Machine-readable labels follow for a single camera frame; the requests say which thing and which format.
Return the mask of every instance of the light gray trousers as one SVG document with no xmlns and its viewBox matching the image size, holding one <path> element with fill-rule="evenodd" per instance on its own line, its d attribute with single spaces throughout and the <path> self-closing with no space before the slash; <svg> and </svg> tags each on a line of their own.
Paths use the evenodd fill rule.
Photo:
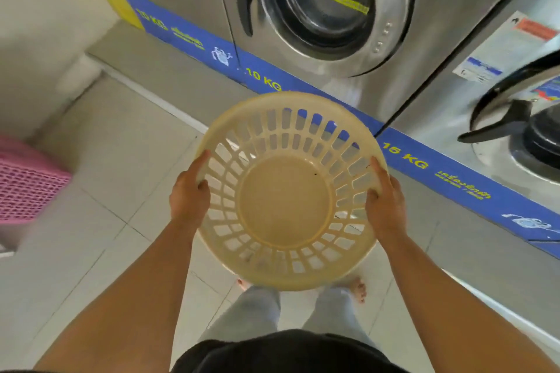
<svg viewBox="0 0 560 373">
<path fill-rule="evenodd" d="M 280 293 L 269 287 L 252 286 L 202 334 L 208 339 L 239 342 L 278 331 Z M 303 330 L 333 333 L 375 347 L 356 320 L 352 294 L 345 287 L 327 287 L 317 298 L 315 310 Z"/>
</svg>

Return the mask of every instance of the bare foot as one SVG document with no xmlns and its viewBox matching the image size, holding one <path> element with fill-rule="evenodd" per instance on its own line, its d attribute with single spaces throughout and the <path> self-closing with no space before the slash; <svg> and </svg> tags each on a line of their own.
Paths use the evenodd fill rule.
<svg viewBox="0 0 560 373">
<path fill-rule="evenodd" d="M 368 292 L 366 291 L 366 284 L 360 277 L 356 277 L 354 280 L 352 280 L 347 285 L 347 288 L 350 289 L 350 292 L 352 292 L 354 298 L 359 304 L 363 304 L 364 302 L 366 302 Z"/>
<path fill-rule="evenodd" d="M 251 284 L 247 280 L 243 279 L 237 279 L 237 284 L 243 290 L 243 292 L 251 287 Z"/>
</svg>

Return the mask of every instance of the wall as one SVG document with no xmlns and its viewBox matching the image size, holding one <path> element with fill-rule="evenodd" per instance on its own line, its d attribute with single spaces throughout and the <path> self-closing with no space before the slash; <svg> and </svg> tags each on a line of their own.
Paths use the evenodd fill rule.
<svg viewBox="0 0 560 373">
<path fill-rule="evenodd" d="M 0 133 L 32 136 L 80 94 L 80 55 L 117 19 L 105 0 L 0 0 Z"/>
</svg>

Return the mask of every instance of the round plastic basket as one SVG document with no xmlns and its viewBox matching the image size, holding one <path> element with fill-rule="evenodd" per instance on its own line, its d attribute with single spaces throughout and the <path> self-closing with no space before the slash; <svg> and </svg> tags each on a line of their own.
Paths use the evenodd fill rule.
<svg viewBox="0 0 560 373">
<path fill-rule="evenodd" d="M 216 119 L 198 154 L 211 207 L 200 233 L 223 265 L 251 283 L 305 290 L 350 272 L 373 248 L 369 167 L 386 167 L 376 140 L 348 110 L 326 98 L 270 93 Z"/>
</svg>

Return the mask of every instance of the forearm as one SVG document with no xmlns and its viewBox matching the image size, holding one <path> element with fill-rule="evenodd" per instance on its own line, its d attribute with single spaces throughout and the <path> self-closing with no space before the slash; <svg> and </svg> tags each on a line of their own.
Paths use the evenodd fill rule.
<svg viewBox="0 0 560 373">
<path fill-rule="evenodd" d="M 383 246 L 436 373 L 559 371 L 528 337 L 445 274 L 408 236 Z"/>
<path fill-rule="evenodd" d="M 75 372 L 167 372 L 196 224 L 172 221 L 60 334 L 35 366 Z"/>
</svg>

